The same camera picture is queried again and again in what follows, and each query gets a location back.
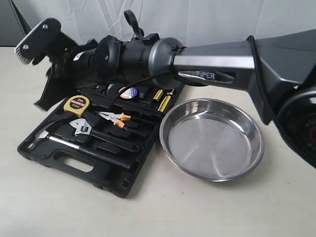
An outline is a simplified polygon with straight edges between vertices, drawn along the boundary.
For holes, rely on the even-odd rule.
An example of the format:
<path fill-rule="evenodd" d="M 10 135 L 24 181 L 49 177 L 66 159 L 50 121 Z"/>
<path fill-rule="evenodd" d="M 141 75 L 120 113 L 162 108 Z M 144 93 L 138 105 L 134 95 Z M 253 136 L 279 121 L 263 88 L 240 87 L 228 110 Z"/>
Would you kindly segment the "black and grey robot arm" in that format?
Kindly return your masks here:
<path fill-rule="evenodd" d="M 52 63 L 36 106 L 48 110 L 74 91 L 92 85 L 148 83 L 171 89 L 218 86 L 249 94 L 264 124 L 309 165 L 316 164 L 316 32 L 186 47 L 158 34 L 122 41 L 108 35 L 77 45 L 58 32 L 39 39 L 39 55 Z"/>

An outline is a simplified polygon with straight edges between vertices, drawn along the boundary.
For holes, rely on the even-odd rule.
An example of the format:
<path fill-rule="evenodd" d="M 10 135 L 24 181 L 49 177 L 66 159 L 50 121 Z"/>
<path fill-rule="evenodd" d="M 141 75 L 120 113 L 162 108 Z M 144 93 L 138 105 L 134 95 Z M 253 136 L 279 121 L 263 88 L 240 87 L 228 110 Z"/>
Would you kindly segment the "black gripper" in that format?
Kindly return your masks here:
<path fill-rule="evenodd" d="M 69 49 L 62 61 L 53 62 L 46 71 L 47 81 L 40 99 L 34 105 L 48 111 L 57 102 L 71 97 L 82 88 L 99 83 L 93 66 L 97 44 L 84 44 Z"/>

